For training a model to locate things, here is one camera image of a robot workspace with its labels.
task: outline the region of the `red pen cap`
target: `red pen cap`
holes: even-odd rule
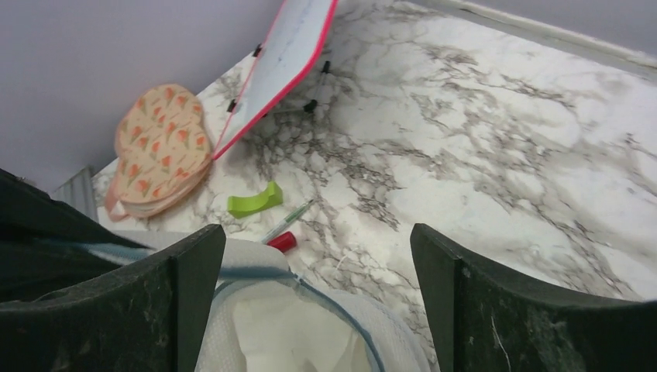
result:
[[[273,238],[267,243],[267,245],[276,248],[282,253],[285,253],[297,246],[297,238],[294,237],[292,232],[288,231]]]

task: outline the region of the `whiteboard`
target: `whiteboard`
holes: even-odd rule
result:
[[[284,0],[236,99],[217,160],[311,70],[322,52],[338,0]]]

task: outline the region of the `easel stand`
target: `easel stand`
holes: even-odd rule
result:
[[[253,51],[253,54],[251,56],[258,57],[262,49],[263,48],[261,44],[258,44],[258,47],[256,47],[256,49]],[[330,69],[331,69],[331,61],[327,60],[326,62],[324,62],[324,66],[322,66],[322,70],[319,72],[319,83],[315,88],[315,93],[312,95],[312,99],[307,104],[299,108],[284,108],[281,110],[270,111],[267,114],[265,114],[263,117],[269,114],[271,115],[290,114],[294,112],[304,112],[306,114],[312,114],[317,108],[317,104],[318,104],[317,98],[319,97],[319,92],[321,91],[322,87],[324,87],[324,83],[326,82],[326,75],[329,74]],[[232,112],[236,106],[237,106],[237,101],[235,99],[232,99],[226,111]]]

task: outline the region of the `oven mitt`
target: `oven mitt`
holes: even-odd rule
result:
[[[176,84],[137,99],[119,123],[114,147],[119,164],[105,197],[112,221],[162,212],[194,189],[211,163],[201,102]]]

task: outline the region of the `wall trim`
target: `wall trim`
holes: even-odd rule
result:
[[[547,23],[538,22],[533,19],[512,15],[500,10],[487,6],[473,4],[463,0],[412,0],[414,3],[426,6],[431,9],[438,9],[437,6],[448,7],[461,12],[473,13],[476,16],[484,17],[495,22],[503,23],[507,26],[517,27],[524,31],[529,31],[543,37],[554,40],[560,40],[579,47],[595,50],[600,53],[620,58],[632,64],[657,70],[657,57],[650,54],[625,48],[623,46],[609,43],[598,38],[576,33]]]

